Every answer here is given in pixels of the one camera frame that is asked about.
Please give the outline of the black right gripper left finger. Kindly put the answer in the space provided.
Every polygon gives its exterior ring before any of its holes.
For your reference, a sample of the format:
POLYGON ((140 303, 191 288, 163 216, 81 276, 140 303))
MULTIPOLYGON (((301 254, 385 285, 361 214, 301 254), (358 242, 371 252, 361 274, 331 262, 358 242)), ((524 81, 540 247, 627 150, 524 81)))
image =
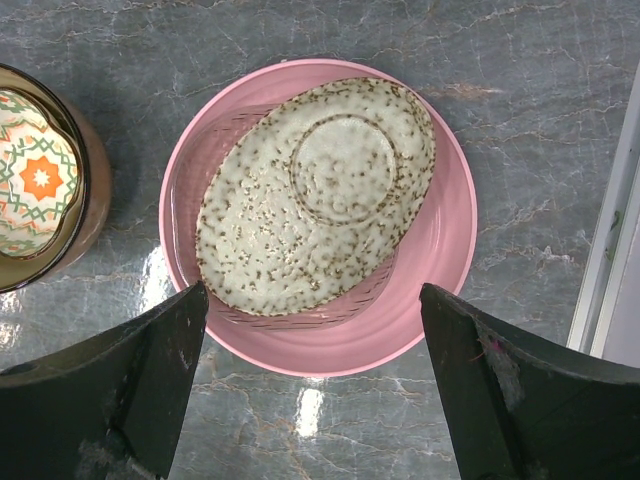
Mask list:
POLYGON ((196 283, 134 319, 3 370, 2 478, 167 478, 207 311, 196 283))

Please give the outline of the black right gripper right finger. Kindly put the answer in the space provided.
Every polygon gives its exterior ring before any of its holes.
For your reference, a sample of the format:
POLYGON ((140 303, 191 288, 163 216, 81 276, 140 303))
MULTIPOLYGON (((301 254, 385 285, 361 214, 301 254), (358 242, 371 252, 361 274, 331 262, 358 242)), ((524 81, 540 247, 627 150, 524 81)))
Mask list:
POLYGON ((463 479, 636 479, 639 371, 426 283, 421 316, 463 479))

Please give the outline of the brown floral bowl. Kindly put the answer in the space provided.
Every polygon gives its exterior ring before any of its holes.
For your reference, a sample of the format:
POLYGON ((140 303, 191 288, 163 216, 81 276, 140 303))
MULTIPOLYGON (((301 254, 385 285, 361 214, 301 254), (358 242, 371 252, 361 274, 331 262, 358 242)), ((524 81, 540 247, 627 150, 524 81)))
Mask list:
POLYGON ((106 150, 85 116, 68 100, 19 69, 2 65, 1 91, 14 90, 35 103, 71 145, 77 159, 76 196, 49 246, 30 257, 1 253, 1 290, 11 292, 42 280, 78 260, 97 239, 111 202, 106 150))

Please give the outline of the pink plate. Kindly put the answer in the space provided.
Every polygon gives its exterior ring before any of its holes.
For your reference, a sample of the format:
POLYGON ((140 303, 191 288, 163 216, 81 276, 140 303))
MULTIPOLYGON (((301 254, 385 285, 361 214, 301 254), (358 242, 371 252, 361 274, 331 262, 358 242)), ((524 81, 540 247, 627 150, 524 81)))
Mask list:
MULTIPOLYGON (((164 258, 177 289, 198 280, 195 217, 220 159, 261 115, 321 84, 374 76, 373 68, 330 59, 292 60, 259 69, 211 99, 182 132, 168 162, 159 204, 164 258)), ((380 366, 424 338, 419 293, 426 283, 459 292, 476 244, 477 200, 468 162, 453 132, 433 116, 436 168, 424 205, 395 256, 379 297, 353 319, 327 329, 270 331, 225 319, 211 301, 207 333, 265 369, 336 377, 380 366)))

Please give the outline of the speckled ceramic plate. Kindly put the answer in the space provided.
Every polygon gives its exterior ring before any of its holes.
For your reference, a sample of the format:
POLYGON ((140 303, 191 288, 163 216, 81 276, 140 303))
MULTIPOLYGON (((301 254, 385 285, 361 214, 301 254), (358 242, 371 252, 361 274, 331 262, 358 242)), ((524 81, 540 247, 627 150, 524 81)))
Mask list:
POLYGON ((394 252, 436 164, 408 88, 337 80, 279 105, 229 151, 196 221, 202 280, 224 304, 280 316, 349 292, 394 252))

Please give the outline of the small white patterned bowl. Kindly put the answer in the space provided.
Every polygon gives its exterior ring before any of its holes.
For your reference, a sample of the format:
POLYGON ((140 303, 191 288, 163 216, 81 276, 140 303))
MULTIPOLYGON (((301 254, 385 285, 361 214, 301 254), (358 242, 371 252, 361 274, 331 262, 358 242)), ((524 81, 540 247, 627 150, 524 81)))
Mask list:
POLYGON ((47 248, 76 196, 69 142, 39 107, 1 91, 1 253, 30 257, 47 248))

